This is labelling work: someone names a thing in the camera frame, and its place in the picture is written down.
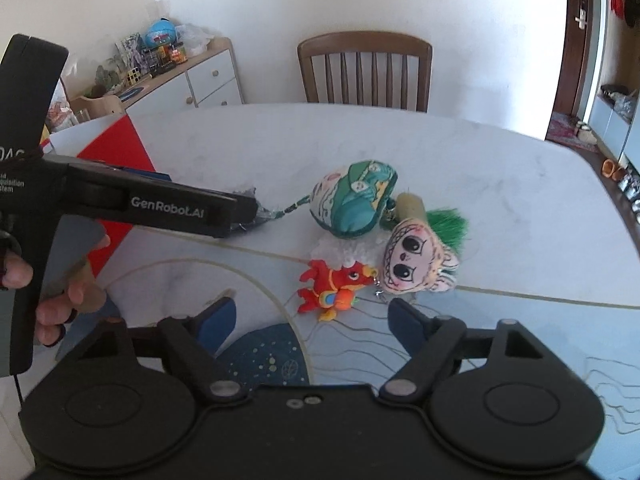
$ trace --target beige cylinder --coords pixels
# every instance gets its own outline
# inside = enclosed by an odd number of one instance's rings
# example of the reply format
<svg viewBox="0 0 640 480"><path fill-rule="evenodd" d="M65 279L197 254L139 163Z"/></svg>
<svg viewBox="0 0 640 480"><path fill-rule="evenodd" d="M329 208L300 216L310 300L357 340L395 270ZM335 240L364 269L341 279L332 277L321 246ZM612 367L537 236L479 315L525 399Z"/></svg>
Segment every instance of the beige cylinder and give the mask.
<svg viewBox="0 0 640 480"><path fill-rule="evenodd" d="M401 193L396 198L396 218L399 221L407 218L424 220L426 214L424 203L419 196L411 193Z"/></svg>

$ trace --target blue globe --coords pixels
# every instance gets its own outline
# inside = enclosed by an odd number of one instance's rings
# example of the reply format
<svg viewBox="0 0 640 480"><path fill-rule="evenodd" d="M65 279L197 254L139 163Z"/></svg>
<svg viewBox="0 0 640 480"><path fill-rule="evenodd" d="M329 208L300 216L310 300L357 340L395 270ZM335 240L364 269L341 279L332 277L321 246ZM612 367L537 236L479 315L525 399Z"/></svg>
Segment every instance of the blue globe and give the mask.
<svg viewBox="0 0 640 480"><path fill-rule="evenodd" d="M163 18L155 22L145 34L145 44L148 48L175 43L175 25L168 19Z"/></svg>

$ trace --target hand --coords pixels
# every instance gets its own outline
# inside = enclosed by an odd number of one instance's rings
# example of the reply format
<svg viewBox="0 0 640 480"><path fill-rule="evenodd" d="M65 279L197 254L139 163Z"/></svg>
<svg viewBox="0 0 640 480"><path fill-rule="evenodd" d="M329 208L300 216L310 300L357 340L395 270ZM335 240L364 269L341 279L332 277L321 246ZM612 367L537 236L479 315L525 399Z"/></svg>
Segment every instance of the hand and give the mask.
<svg viewBox="0 0 640 480"><path fill-rule="evenodd" d="M95 249L110 244L105 236ZM20 256L7 252L4 258L6 273L2 284L7 288L23 288L33 278L33 269ZM60 338L60 325L66 322L76 309L78 312L95 312L104 305L106 293L95 283L89 264L76 272L68 282L64 294L41 302L36 308L35 336L43 345L52 345Z"/></svg>

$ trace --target red horse toy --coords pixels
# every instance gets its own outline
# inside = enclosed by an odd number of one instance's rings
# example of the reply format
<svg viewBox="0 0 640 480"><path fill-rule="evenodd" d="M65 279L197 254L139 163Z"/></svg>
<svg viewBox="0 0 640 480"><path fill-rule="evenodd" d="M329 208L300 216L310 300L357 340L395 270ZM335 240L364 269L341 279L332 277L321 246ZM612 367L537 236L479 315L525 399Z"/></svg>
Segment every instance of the red horse toy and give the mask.
<svg viewBox="0 0 640 480"><path fill-rule="evenodd" d="M331 321L338 310L350 309L355 301L355 291L372 285L376 277L375 269L360 262L333 270L323 260L311 260L309 267L300 276L300 281L314 280L314 286L298 290L299 297L305 300L298 312L321 308L324 312L319 316L320 321Z"/></svg>

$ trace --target black circular disc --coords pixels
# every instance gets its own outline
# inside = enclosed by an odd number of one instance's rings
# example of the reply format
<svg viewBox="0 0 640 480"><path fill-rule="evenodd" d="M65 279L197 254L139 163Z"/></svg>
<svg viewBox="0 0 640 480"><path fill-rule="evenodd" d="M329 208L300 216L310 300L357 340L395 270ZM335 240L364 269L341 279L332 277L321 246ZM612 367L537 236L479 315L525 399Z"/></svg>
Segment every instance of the black circular disc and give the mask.
<svg viewBox="0 0 640 480"><path fill-rule="evenodd" d="M25 400L22 428L47 459L78 469L131 467L166 452L192 426L195 402L179 380L137 363L91 361L45 378Z"/></svg>
<svg viewBox="0 0 640 480"><path fill-rule="evenodd" d="M436 430L462 453L509 470L548 470L580 459L604 424L598 397L567 370L520 361L443 381L428 405Z"/></svg>

